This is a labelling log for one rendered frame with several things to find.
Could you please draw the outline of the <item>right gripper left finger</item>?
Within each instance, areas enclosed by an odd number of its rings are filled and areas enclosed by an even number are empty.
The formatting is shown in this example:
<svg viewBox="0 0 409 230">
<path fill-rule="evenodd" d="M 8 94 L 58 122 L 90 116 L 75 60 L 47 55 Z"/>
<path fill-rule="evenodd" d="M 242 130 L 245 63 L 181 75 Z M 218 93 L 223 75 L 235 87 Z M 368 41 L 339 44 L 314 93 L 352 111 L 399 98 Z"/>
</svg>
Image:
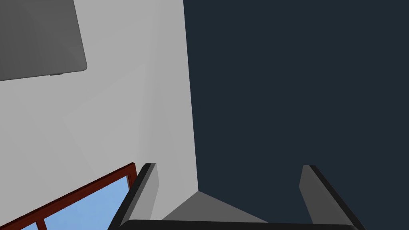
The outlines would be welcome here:
<svg viewBox="0 0 409 230">
<path fill-rule="evenodd" d="M 159 190 L 157 165 L 146 163 L 126 194 L 107 230 L 138 230 L 152 217 Z"/>
</svg>

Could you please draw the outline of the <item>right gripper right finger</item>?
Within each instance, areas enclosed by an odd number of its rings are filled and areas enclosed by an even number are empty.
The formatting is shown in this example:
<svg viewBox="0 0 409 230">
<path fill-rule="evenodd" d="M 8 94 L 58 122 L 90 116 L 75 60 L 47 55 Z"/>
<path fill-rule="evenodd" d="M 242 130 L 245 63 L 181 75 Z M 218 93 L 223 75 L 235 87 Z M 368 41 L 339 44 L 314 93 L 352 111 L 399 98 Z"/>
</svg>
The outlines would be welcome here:
<svg viewBox="0 0 409 230">
<path fill-rule="evenodd" d="M 303 166 L 299 189 L 313 224 L 366 230 L 316 165 Z"/>
</svg>

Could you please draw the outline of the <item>red framed window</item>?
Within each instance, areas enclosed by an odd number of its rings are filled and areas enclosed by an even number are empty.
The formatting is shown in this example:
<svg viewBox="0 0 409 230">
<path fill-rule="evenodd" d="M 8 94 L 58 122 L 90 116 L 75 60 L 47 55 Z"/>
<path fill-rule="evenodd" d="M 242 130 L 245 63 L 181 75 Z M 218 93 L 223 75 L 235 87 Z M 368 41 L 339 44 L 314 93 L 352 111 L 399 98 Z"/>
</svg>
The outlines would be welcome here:
<svg viewBox="0 0 409 230">
<path fill-rule="evenodd" d="M 136 176 L 136 164 L 129 163 L 0 230 L 107 230 Z"/>
</svg>

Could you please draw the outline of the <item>grey wall cabinet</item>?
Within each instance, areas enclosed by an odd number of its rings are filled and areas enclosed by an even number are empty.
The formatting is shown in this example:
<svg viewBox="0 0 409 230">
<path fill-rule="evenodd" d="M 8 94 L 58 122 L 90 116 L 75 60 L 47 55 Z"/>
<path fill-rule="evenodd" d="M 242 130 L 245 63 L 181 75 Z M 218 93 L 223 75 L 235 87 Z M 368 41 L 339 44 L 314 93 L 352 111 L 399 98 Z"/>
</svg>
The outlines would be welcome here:
<svg viewBox="0 0 409 230">
<path fill-rule="evenodd" d="M 0 0 L 0 81 L 86 69 L 74 0 Z"/>
</svg>

